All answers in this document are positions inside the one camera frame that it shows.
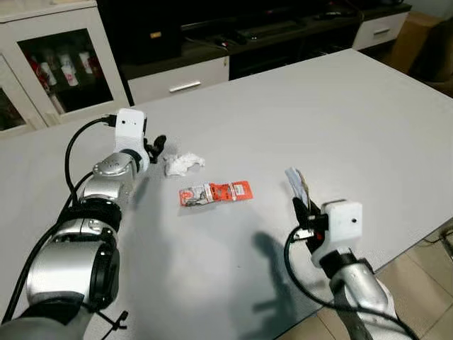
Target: black cable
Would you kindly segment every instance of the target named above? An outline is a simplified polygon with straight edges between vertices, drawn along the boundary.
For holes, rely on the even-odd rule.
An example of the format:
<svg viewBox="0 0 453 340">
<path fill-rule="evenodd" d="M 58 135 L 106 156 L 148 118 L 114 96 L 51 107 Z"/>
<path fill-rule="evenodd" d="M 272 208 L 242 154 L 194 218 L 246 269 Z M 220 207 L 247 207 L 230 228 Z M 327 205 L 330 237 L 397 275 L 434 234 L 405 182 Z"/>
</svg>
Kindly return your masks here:
<svg viewBox="0 0 453 340">
<path fill-rule="evenodd" d="M 110 333 L 113 331 L 113 328 L 110 328 L 107 333 L 101 338 L 101 340 L 106 340 Z"/>
<path fill-rule="evenodd" d="M 366 313 L 366 314 L 376 315 L 378 317 L 382 317 L 383 319 L 392 321 L 393 323 L 400 326 L 407 333 L 407 335 L 409 335 L 409 337 L 412 338 L 412 340 L 419 340 L 417 334 L 415 334 L 415 332 L 406 323 L 402 322 L 401 320 L 399 320 L 395 317 L 392 317 L 391 315 L 387 315 L 383 312 L 378 312 L 376 310 L 371 310 L 370 308 L 364 308 L 364 307 L 360 307 L 360 306 L 351 307 L 351 306 L 336 305 L 332 302 L 327 302 L 327 301 L 321 300 L 319 297 L 315 296 L 308 289 L 306 289 L 304 287 L 304 285 L 302 285 L 299 282 L 296 275 L 294 274 L 294 271 L 292 270 L 292 267 L 291 267 L 291 261 L 289 260 L 289 248 L 291 247 L 291 243 L 293 242 L 296 232 L 299 231 L 300 229 L 301 229 L 300 227 L 297 227 L 291 231 L 291 233 L 289 234 L 289 236 L 285 242 L 285 249 L 284 249 L 284 253 L 283 253 L 286 270 L 287 270 L 290 278 L 292 279 L 292 282 L 298 287 L 298 289 L 300 289 L 310 300 L 313 300 L 314 302 L 316 302 L 317 304 L 319 304 L 323 307 L 327 307 L 332 310 L 336 310 L 337 312 Z"/>
<path fill-rule="evenodd" d="M 69 173 L 69 158 L 71 157 L 71 150 L 72 147 L 74 146 L 74 143 L 76 142 L 77 137 L 85 131 L 87 128 L 89 128 L 92 125 L 95 125 L 97 123 L 106 123 L 107 118 L 102 117 L 98 118 L 95 120 L 92 120 L 91 122 L 88 122 L 84 126 L 82 126 L 80 129 L 77 130 L 77 132 L 72 136 L 71 140 L 69 141 L 69 144 L 66 148 L 66 153 L 64 154 L 64 178 L 66 179 L 66 184 L 68 185 L 69 191 L 71 192 L 71 199 L 72 199 L 72 205 L 75 206 L 79 202 L 77 201 L 77 192 L 74 187 L 74 184 L 72 184 L 71 181 L 71 174 Z"/>
<path fill-rule="evenodd" d="M 74 191 L 76 193 L 77 193 L 77 190 L 82 185 L 82 183 L 92 174 L 93 173 L 90 171 L 89 173 L 87 173 L 87 175 L 82 177 L 82 179 L 76 184 L 76 186 L 74 187 Z M 72 195 L 70 195 L 68 197 L 60 214 L 62 214 L 62 212 L 69 207 L 69 204 L 71 202 L 71 197 L 72 197 Z M 60 226 L 60 224 L 58 222 L 55 223 L 53 226 L 51 226 L 51 228 L 49 228 L 48 231 L 46 231 L 44 233 L 44 235 L 41 236 L 41 238 L 38 240 L 38 242 L 35 244 L 35 246 L 31 250 L 30 254 L 28 255 L 27 261 L 25 261 L 22 271 L 19 274 L 18 280 L 16 282 L 16 286 L 14 287 L 13 294 L 11 296 L 11 299 L 9 300 L 9 304 L 8 304 L 8 307 L 6 308 L 5 315 L 1 321 L 1 324 L 11 321 L 11 319 L 13 318 L 14 311 L 16 310 L 16 307 L 17 307 L 17 304 L 19 301 L 19 297 L 21 296 L 21 293 L 22 293 L 23 286 L 25 285 L 25 282 L 27 280 L 27 275 L 30 270 L 31 264 L 35 260 L 36 255 L 38 255 L 39 250 L 41 250 L 41 248 L 42 248 L 42 246 L 44 246 L 45 242 L 58 230 L 59 226 Z"/>
<path fill-rule="evenodd" d="M 97 307 L 90 305 L 88 303 L 85 303 L 80 300 L 76 300 L 74 298 L 70 297 L 51 297 L 49 299 L 43 300 L 38 302 L 36 305 L 44 305 L 49 302 L 64 302 L 64 303 L 69 303 L 71 305 L 77 306 L 77 307 L 85 307 L 89 313 L 96 313 L 99 317 L 104 319 L 107 323 L 109 323 L 112 327 L 108 330 L 107 334 L 105 334 L 101 340 L 105 340 L 112 331 L 117 331 L 118 329 L 127 329 L 127 326 L 124 326 L 121 324 L 121 321 L 125 321 L 127 319 L 127 316 L 129 315 L 128 312 L 125 310 L 122 311 L 121 315 L 117 318 L 116 321 L 113 321 L 111 318 L 109 318 L 107 315 L 102 313 Z"/>
<path fill-rule="evenodd" d="M 448 237 L 449 235 L 453 234 L 453 230 L 450 230 L 448 233 L 446 233 L 444 236 L 445 237 Z M 439 237 L 437 239 L 435 239 L 434 241 L 430 241 L 429 239 L 422 239 L 422 241 L 426 242 L 426 243 L 429 243 L 429 244 L 436 244 L 438 242 L 440 242 L 442 239 Z"/>
<path fill-rule="evenodd" d="M 81 180 L 76 184 L 76 187 L 74 188 L 76 190 L 76 193 L 78 189 L 80 188 L 81 184 L 86 181 L 91 175 L 93 175 L 93 172 L 90 171 L 88 172 L 84 177 L 81 178 Z M 60 211 L 58 216 L 61 216 L 62 213 L 69 207 L 72 201 L 72 195 L 69 195 L 69 197 L 66 200 L 66 203 L 63 205 L 62 211 Z"/>
<path fill-rule="evenodd" d="M 208 47 L 212 47 L 212 48 L 217 48 L 218 50 L 223 50 L 227 54 L 229 54 L 228 47 L 226 47 L 226 46 L 215 45 L 215 44 L 212 44 L 212 43 L 207 42 L 207 41 L 196 40 L 196 39 L 192 39 L 192 38 L 189 38 L 189 37 L 184 37 L 184 38 L 190 43 L 194 43 L 194 44 L 198 44 L 198 45 L 202 45 L 202 46 L 208 46 Z"/>
<path fill-rule="evenodd" d="M 345 2 L 357 11 L 357 13 L 359 14 L 360 24 L 362 24 L 365 21 L 365 13 L 363 13 L 363 11 L 360 8 L 352 4 L 349 0 L 345 0 Z"/>
</svg>

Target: cardboard box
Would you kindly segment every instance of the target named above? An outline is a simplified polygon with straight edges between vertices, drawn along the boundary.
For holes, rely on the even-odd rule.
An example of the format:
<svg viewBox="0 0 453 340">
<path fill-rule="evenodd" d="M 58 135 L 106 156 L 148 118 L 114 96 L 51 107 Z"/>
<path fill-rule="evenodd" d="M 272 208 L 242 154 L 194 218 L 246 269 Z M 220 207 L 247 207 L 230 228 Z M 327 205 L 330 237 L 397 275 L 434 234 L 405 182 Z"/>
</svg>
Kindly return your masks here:
<svg viewBox="0 0 453 340">
<path fill-rule="evenodd" d="M 441 22 L 441 18 L 416 11 L 409 12 L 391 52 L 382 62 L 407 74 L 431 29 Z"/>
</svg>

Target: glass cabinet door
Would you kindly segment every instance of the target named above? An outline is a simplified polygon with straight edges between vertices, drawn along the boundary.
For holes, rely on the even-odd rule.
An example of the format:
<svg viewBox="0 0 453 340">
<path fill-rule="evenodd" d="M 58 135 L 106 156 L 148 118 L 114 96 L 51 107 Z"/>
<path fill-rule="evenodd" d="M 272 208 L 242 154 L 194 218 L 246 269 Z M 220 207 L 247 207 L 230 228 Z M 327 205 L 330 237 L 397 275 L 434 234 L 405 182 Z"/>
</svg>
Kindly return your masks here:
<svg viewBox="0 0 453 340">
<path fill-rule="evenodd" d="M 18 45 L 60 115 L 113 100 L 87 29 Z"/>
<path fill-rule="evenodd" d="M 0 89 L 0 131 L 25 125 L 25 121 L 16 107 L 9 100 L 3 89 Z"/>
<path fill-rule="evenodd" d="M 45 127 L 44 120 L 0 55 L 0 138 Z"/>
</svg>

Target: robotic arm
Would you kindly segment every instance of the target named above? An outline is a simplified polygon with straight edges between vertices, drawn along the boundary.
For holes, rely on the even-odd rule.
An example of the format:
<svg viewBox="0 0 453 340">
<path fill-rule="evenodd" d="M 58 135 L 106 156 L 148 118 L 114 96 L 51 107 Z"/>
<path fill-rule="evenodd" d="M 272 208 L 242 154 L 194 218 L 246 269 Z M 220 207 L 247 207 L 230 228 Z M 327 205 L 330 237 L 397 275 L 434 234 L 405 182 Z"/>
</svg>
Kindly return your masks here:
<svg viewBox="0 0 453 340">
<path fill-rule="evenodd" d="M 97 163 L 78 204 L 58 219 L 58 229 L 28 272 L 30 307 L 0 328 L 2 339 L 82 339 L 93 312 L 116 298 L 120 254 L 117 233 L 134 184 L 156 163 L 165 136 L 144 139 L 143 112 L 121 109 L 114 152 Z M 127 317 L 123 312 L 116 323 Z"/>
<path fill-rule="evenodd" d="M 374 277 L 368 262 L 357 260 L 352 252 L 362 236 L 362 205 L 339 200 L 318 209 L 310 201 L 300 172 L 290 168 L 285 173 L 295 194 L 293 203 L 299 222 L 285 245 L 285 265 L 294 283 L 315 302 L 337 310 L 352 340 L 417 339 L 396 316 L 389 290 Z M 301 240 L 311 252 L 313 265 L 322 268 L 331 280 L 334 303 L 312 295 L 292 272 L 289 246 Z"/>
</svg>

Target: cabinet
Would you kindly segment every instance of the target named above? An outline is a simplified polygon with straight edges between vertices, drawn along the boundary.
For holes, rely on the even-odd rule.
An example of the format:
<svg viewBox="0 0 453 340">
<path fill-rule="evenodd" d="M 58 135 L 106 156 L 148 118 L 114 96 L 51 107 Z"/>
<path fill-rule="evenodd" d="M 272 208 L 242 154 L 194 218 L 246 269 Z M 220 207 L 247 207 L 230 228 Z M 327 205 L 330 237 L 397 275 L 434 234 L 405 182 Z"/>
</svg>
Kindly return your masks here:
<svg viewBox="0 0 453 340">
<path fill-rule="evenodd" d="M 0 138 L 45 128 L 46 124 L 0 55 Z"/>
<path fill-rule="evenodd" d="M 395 40 L 407 16 L 408 12 L 405 12 L 363 22 L 355 36 L 352 48 L 363 50 Z"/>
<path fill-rule="evenodd" d="M 1 52 L 38 117 L 51 126 L 129 106 L 96 2 L 40 3 L 0 18 Z"/>
<path fill-rule="evenodd" d="M 229 58 L 222 57 L 208 62 L 141 76 L 128 81 L 134 104 L 175 96 L 228 81 Z"/>
</svg>

